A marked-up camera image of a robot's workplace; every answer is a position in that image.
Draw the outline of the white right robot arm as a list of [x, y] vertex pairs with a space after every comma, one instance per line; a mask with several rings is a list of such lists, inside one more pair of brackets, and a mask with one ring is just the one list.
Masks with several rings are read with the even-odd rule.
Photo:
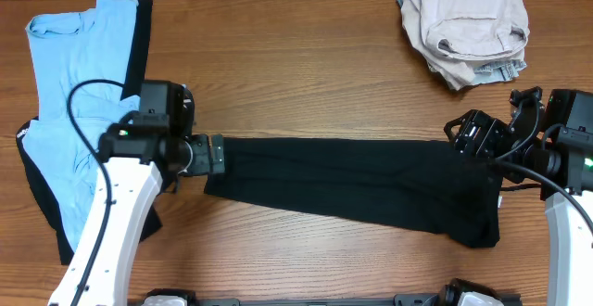
[[510, 94], [511, 121], [471, 109], [444, 127], [461, 154], [514, 184], [538, 182], [549, 227], [547, 303], [592, 302], [592, 95], [539, 87]]

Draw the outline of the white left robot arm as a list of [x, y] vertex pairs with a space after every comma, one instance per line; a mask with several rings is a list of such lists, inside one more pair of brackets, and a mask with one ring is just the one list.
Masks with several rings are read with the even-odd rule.
[[167, 114], [134, 113], [101, 135], [94, 200], [52, 305], [124, 305], [147, 215], [166, 178], [222, 174], [221, 135], [183, 135]]

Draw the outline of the black t-shirt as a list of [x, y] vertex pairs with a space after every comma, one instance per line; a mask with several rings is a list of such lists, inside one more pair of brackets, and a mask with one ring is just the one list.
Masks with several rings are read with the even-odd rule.
[[502, 180], [441, 141], [227, 138], [208, 195], [445, 234], [469, 248], [499, 241]]

